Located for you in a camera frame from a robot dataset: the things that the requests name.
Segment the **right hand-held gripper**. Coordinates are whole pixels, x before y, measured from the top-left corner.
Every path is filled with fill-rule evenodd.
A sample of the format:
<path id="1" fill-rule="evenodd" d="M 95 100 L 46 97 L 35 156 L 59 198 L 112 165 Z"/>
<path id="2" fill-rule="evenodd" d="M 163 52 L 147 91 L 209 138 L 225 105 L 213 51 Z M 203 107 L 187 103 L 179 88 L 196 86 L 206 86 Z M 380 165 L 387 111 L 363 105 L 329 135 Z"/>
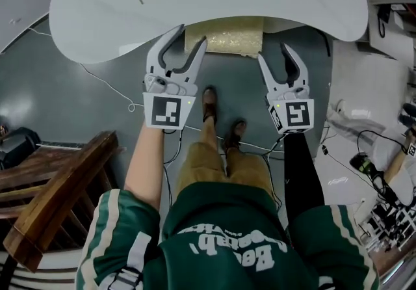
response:
<path id="1" fill-rule="evenodd" d="M 268 113 L 280 135 L 304 133 L 314 127 L 314 100 L 309 97 L 307 67 L 297 52 L 280 44 L 287 73 L 286 84 L 278 83 L 261 52 L 257 60 L 265 85 Z"/>

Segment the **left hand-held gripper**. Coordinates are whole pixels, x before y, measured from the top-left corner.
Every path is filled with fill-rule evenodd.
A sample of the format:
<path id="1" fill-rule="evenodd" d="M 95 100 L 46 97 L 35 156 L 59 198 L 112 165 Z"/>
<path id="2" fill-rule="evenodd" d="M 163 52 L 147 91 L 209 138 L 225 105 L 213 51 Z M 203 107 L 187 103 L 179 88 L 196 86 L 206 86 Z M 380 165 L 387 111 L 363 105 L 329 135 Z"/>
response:
<path id="1" fill-rule="evenodd" d="M 207 49 L 203 36 L 193 47 L 185 65 L 174 68 L 171 76 L 165 76 L 164 54 L 182 34 L 183 24 L 170 29 L 153 44 L 146 59 L 146 75 L 143 93 L 147 127 L 158 129 L 182 129 L 196 101 L 198 75 Z"/>

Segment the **cream upholstered stool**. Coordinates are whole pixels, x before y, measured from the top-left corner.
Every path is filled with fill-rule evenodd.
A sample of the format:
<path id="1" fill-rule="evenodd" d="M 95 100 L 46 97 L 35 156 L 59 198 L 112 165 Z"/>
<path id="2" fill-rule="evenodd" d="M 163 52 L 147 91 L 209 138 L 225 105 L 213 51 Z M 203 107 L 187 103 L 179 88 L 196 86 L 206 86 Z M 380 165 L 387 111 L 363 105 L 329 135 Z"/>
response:
<path id="1" fill-rule="evenodd" d="M 262 17 L 239 16 L 202 21 L 185 28 L 185 53 L 190 53 L 202 38 L 209 53 L 256 58 L 263 47 Z"/>

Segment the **person's right forearm black sleeve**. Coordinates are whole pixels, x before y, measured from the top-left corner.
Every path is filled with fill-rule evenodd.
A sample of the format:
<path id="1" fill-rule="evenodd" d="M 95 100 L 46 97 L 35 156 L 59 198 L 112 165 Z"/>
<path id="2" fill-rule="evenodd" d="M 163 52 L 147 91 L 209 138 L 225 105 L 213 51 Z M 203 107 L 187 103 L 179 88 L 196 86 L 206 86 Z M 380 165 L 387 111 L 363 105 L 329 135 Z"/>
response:
<path id="1" fill-rule="evenodd" d="M 325 209 L 318 174 L 303 133 L 284 139 L 284 180 L 287 231 L 292 234 L 318 219 Z"/>

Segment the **person's left forearm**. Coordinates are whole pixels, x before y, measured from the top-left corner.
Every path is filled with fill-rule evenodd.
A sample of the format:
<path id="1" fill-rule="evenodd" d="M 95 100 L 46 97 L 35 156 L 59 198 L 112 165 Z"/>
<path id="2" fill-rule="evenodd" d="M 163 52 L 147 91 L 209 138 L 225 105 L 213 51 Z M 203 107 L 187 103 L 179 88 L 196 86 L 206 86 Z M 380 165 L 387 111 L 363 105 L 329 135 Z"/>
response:
<path id="1" fill-rule="evenodd" d="M 143 123 L 125 178 L 124 189 L 157 211 L 163 185 L 164 133 Z"/>

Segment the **brown left shoe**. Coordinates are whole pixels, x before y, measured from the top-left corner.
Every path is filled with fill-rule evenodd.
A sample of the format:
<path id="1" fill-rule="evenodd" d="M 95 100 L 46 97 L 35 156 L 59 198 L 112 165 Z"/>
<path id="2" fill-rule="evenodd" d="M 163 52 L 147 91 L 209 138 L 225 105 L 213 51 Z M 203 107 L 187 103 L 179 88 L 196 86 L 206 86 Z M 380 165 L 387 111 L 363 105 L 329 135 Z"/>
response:
<path id="1" fill-rule="evenodd" d="M 217 121 L 217 93 L 214 86 L 207 86 L 202 93 L 203 122 L 212 117 L 214 123 Z"/>

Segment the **brown shoe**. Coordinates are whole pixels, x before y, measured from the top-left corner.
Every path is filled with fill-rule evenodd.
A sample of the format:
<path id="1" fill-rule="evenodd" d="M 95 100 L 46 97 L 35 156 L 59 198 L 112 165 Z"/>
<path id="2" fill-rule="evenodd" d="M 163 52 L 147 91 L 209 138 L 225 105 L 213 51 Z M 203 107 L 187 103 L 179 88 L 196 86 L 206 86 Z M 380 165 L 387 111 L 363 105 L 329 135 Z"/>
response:
<path id="1" fill-rule="evenodd" d="M 217 93 L 214 86 L 207 86 L 202 93 L 203 122 L 212 117 L 214 123 L 217 121 Z"/>
<path id="2" fill-rule="evenodd" d="M 225 154 L 228 154 L 231 149 L 240 149 L 241 138 L 246 131 L 246 126 L 246 120 L 242 118 L 233 122 L 223 141 L 223 150 Z"/>

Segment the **person's left leg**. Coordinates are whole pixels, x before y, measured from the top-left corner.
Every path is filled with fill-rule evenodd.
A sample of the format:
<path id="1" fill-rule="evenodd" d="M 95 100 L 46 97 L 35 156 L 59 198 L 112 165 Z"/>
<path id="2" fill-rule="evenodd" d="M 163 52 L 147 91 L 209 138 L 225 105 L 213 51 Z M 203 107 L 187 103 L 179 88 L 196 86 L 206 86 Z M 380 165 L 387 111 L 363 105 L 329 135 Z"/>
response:
<path id="1" fill-rule="evenodd" d="M 212 147 L 214 150 L 218 149 L 214 116 L 208 116 L 203 121 L 201 129 L 201 142 Z"/>

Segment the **brown right shoe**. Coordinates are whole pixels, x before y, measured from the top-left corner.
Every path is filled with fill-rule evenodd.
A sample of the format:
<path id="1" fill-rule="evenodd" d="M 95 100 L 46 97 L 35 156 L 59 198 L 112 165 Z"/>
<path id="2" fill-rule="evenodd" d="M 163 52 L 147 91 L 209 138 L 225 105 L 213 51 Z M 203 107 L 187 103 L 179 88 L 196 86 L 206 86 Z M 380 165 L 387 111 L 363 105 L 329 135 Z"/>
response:
<path id="1" fill-rule="evenodd" d="M 225 154 L 228 154 L 231 149 L 240 149 L 241 138 L 246 131 L 246 126 L 246 120 L 242 118 L 233 122 L 223 141 L 223 150 Z"/>

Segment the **black telephone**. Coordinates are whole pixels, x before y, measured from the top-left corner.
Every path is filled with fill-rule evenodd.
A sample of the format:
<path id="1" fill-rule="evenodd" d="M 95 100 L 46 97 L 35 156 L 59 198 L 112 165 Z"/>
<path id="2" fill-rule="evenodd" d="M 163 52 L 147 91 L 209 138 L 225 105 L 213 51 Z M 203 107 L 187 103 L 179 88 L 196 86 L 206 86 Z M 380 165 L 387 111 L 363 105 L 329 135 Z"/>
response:
<path id="1" fill-rule="evenodd" d="M 377 21 L 378 32 L 381 38 L 385 38 L 385 26 L 389 23 L 391 4 L 382 4 L 378 7 Z"/>

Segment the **tan shorts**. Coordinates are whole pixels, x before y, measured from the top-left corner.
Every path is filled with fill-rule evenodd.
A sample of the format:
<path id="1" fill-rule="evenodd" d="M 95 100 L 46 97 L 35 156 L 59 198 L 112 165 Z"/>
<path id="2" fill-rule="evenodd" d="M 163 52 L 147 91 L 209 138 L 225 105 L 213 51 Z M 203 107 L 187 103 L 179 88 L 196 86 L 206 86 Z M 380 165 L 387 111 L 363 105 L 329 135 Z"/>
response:
<path id="1" fill-rule="evenodd" d="M 175 204 L 276 211 L 269 172 L 260 157 L 232 148 L 226 163 L 208 144 L 191 145 L 179 172 Z"/>

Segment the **grey bedside cabinet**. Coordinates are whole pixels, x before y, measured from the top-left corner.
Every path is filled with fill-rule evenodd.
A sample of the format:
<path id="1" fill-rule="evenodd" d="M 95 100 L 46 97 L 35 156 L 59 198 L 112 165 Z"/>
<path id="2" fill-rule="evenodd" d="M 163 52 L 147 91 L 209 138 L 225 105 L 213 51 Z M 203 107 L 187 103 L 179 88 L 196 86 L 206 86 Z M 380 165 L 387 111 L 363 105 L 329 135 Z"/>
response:
<path id="1" fill-rule="evenodd" d="M 358 51 L 377 54 L 412 68 L 416 66 L 416 40 L 396 23 L 397 14 L 392 12 L 388 22 L 377 16 L 378 9 L 369 5 L 369 22 L 366 33 L 356 42 Z"/>

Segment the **black bag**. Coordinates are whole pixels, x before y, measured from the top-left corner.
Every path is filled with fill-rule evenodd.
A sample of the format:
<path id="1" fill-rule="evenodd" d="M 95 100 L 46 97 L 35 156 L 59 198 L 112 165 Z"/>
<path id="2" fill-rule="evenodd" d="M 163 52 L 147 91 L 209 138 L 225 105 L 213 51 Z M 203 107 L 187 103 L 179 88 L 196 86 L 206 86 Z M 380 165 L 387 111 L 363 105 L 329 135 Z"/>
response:
<path id="1" fill-rule="evenodd" d="M 0 137 L 0 171 L 22 163 L 39 148 L 38 134 L 26 127 L 20 127 Z"/>

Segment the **green striped shirt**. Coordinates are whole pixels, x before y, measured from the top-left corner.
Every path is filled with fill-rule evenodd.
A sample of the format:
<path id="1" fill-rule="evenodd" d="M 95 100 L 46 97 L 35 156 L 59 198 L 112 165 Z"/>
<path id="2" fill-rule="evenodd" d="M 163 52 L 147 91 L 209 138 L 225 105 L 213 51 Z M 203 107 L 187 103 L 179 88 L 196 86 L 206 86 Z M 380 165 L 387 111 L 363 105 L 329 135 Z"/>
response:
<path id="1" fill-rule="evenodd" d="M 325 205 L 290 234 L 277 211 L 174 205 L 166 220 L 131 192 L 104 193 L 75 290 L 379 290 L 353 214 Z"/>

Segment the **white striped bed base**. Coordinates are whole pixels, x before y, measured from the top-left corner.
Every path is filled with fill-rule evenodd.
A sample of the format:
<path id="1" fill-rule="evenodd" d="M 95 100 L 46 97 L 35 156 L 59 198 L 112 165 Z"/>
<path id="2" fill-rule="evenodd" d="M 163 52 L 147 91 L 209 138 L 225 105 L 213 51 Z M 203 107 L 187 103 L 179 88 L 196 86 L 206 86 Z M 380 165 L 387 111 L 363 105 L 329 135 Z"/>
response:
<path id="1" fill-rule="evenodd" d="M 81 249 L 45 253 L 36 270 L 17 264 L 8 290 L 74 290 Z"/>

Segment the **dark wooden bed frame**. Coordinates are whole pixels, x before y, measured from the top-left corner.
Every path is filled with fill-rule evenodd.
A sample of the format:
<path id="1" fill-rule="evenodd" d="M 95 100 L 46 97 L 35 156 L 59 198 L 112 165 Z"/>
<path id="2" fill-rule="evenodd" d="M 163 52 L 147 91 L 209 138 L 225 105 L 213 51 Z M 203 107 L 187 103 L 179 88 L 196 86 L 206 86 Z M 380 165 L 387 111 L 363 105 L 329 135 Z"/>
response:
<path id="1" fill-rule="evenodd" d="M 110 159 L 113 131 L 71 148 L 39 148 L 0 172 L 0 275 L 17 265 L 35 272 L 48 252 L 81 248 L 99 197 L 116 187 Z"/>

